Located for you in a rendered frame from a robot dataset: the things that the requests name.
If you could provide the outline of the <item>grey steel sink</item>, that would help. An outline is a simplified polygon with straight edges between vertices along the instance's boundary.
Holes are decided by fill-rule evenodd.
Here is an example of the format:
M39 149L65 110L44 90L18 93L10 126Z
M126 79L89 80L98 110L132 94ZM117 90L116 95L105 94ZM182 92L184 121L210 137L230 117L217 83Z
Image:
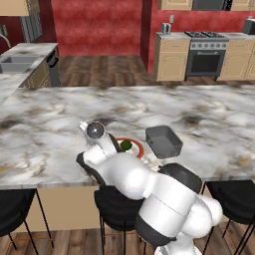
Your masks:
M0 74L24 73L35 62L35 57L15 56L0 59Z

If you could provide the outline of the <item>dark range hood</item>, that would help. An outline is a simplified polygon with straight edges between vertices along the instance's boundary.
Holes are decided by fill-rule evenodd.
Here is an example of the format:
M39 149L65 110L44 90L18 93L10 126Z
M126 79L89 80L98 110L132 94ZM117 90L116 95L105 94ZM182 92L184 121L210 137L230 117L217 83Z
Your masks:
M233 0L193 0L195 11L229 11Z

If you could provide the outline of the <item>beige wall cupboard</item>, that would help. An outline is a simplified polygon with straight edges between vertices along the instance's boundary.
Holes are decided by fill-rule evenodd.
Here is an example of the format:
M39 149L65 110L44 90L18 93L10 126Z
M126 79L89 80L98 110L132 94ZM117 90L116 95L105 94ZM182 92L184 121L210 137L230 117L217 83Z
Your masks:
M159 10L190 10L193 0L157 0Z
M255 0L232 0L232 11L255 11Z
M0 0L0 16L30 16L39 11L39 0Z

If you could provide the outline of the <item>red rimmed white plate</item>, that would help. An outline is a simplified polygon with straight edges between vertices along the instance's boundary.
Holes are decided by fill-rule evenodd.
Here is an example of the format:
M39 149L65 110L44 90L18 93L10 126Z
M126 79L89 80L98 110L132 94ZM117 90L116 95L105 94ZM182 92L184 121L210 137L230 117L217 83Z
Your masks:
M121 148L121 142L122 142L123 140L129 140L129 141L131 142L132 147L131 147L130 150L127 150L127 151L122 150L122 148ZM127 137L119 137L119 138L117 139L117 142L118 142L118 144L119 144L120 149L121 149L122 152L131 153L131 154L135 155L137 158L142 158L142 157L143 157L143 146L142 146L141 143L138 142L137 140L132 139L132 138L127 138Z

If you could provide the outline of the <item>silver oven with hob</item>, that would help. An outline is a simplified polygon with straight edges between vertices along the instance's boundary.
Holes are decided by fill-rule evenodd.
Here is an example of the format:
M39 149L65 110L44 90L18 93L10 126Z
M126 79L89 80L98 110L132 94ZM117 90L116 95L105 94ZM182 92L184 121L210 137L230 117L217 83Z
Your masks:
M184 34L190 37L184 79L212 77L217 80L229 39L216 32L185 31Z

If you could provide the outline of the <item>black bar stool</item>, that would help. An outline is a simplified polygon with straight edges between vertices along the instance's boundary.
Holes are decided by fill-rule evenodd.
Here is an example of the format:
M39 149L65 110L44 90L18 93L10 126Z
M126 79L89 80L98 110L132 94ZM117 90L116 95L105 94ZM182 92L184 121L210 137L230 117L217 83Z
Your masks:
M100 213L102 252L105 252L105 225L124 234L134 230L135 218L143 199L132 200L121 194L114 186L101 186L94 192L95 204Z
M34 196L37 196L51 245L54 245L46 215L43 209L42 201L37 188L0 190L0 237L8 235L14 249L17 249L11 233L16 230L20 225L25 224L35 253L36 255L39 255L26 220Z
M208 188L211 196L220 202L223 215L228 218L222 236L225 236L232 221L247 225L247 229L234 252L234 255L241 255L255 230L255 183L251 179L205 181L202 189L205 188Z

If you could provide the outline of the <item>silver tap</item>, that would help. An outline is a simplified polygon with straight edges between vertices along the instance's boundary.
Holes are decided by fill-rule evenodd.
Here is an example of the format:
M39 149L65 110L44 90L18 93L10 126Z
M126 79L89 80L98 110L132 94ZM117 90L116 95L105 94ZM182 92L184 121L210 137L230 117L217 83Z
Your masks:
M3 34L0 34L0 38L4 39L5 42L7 43L8 48L11 49L11 44L10 44L10 41L8 40L8 38L6 36L4 36Z

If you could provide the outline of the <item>dark small appliance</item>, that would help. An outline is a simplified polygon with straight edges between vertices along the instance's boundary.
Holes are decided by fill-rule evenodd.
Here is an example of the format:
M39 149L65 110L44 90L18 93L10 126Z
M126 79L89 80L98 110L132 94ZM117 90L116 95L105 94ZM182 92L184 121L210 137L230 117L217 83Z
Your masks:
M255 19L246 19L243 25L243 33L255 35Z

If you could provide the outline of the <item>beige counter base panel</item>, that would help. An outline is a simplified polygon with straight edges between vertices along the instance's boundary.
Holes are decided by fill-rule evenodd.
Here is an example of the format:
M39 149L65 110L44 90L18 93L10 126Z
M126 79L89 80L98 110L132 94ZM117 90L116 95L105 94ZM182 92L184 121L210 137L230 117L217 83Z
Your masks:
M95 190L92 186L39 189L49 229L99 228L99 210L94 201Z

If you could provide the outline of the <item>grey tupperware container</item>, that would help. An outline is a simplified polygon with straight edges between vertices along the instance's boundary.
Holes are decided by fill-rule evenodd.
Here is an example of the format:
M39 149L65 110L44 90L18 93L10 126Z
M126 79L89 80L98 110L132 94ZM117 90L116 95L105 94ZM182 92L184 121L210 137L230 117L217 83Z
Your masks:
M180 155L183 142L169 126L148 127L145 140L159 159Z

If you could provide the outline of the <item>grey fridge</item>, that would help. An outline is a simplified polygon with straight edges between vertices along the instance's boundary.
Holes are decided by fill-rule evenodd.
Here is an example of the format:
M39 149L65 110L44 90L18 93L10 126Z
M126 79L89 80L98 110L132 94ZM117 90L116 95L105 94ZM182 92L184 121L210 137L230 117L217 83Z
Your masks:
M40 13L21 16L20 22L26 43L33 43L43 35Z

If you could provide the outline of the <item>beige base cupboard run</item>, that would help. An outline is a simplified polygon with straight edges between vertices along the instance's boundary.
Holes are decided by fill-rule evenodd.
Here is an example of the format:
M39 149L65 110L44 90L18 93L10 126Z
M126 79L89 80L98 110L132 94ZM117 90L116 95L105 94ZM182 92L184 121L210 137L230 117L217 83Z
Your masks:
M43 61L30 75L28 79L26 79L21 88L29 88L29 89L40 89L40 88L48 88L51 86L50 75L48 64L46 61Z

